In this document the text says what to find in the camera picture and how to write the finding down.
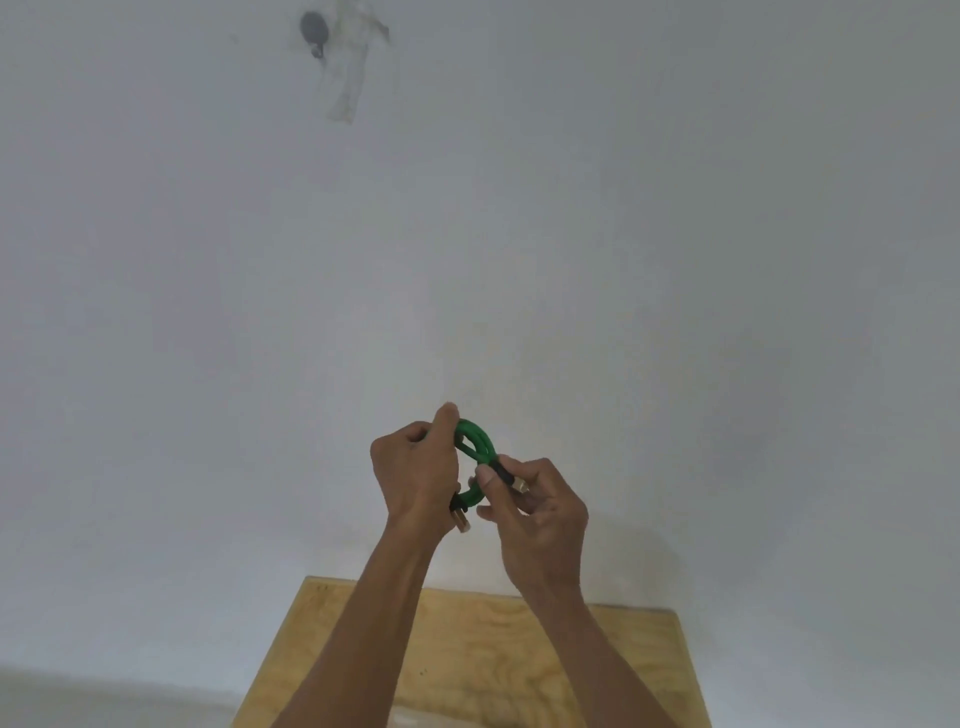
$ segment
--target brass prong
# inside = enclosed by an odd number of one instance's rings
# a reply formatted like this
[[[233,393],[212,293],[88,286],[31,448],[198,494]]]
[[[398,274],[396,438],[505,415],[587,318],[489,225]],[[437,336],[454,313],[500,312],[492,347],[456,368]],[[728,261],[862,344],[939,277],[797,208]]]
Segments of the brass prong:
[[[454,509],[450,511],[450,515],[453,516],[453,522],[457,524],[457,528],[461,533],[467,533],[470,530],[470,522],[467,520],[467,516],[463,511]]]

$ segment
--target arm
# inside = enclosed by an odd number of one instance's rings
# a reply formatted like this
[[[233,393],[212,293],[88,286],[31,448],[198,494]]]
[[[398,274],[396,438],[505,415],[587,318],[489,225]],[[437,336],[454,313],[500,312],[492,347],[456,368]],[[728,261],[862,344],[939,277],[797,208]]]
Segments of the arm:
[[[423,579],[454,525],[449,504],[459,489],[453,448],[459,417],[446,404],[432,425],[413,423],[371,445],[387,526],[323,652],[274,728],[386,725]]]
[[[581,595],[587,507],[548,460],[520,463],[501,455],[500,462],[530,490],[518,494],[480,466],[477,480],[491,505],[477,508],[477,515],[496,523],[507,575],[557,650],[587,725],[676,728]]]

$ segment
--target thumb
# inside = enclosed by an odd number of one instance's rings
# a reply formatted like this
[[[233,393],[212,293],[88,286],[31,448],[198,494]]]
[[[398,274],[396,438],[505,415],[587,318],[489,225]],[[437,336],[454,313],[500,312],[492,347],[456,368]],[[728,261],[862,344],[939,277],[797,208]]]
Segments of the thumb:
[[[423,442],[426,444],[433,443],[434,447],[453,450],[453,431],[457,428],[458,422],[460,422],[460,412],[457,405],[453,402],[447,402],[437,410],[430,431],[426,433]]]
[[[518,522],[521,518],[520,511],[510,496],[510,491],[507,490],[507,484],[489,465],[478,465],[476,472],[477,484],[490,502],[489,511],[484,509],[484,513],[481,514],[479,509],[477,510],[480,518],[485,521],[496,521],[498,525]]]

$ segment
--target forearm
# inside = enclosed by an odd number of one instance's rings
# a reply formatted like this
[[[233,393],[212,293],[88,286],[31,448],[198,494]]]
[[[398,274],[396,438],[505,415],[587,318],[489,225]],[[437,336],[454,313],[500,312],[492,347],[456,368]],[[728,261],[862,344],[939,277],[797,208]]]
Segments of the forearm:
[[[436,546],[388,524],[323,652],[274,728],[386,725]]]
[[[607,640],[579,592],[544,596],[531,608],[557,650],[587,726],[676,728]]]

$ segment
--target plywood board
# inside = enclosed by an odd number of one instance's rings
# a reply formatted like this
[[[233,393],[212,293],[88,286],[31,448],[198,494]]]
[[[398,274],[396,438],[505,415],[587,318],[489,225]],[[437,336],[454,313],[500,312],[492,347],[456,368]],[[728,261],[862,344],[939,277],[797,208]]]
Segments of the plywood board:
[[[233,721],[268,728],[313,665],[353,582],[308,577]],[[709,728],[676,614],[590,607],[681,728]],[[521,599],[424,589],[396,704],[490,728],[580,726],[573,691]]]

